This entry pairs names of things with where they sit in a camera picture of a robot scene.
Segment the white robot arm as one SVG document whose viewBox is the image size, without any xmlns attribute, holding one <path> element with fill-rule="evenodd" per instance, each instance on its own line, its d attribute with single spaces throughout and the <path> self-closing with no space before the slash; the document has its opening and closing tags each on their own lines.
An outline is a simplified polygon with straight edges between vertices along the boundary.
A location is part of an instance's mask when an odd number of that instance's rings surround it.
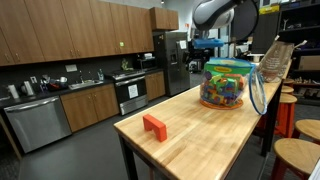
<svg viewBox="0 0 320 180">
<path fill-rule="evenodd" d="M 201 31 L 219 29 L 234 18 L 234 8 L 245 0 L 196 0 L 192 11 L 194 26 Z"/>
</svg>

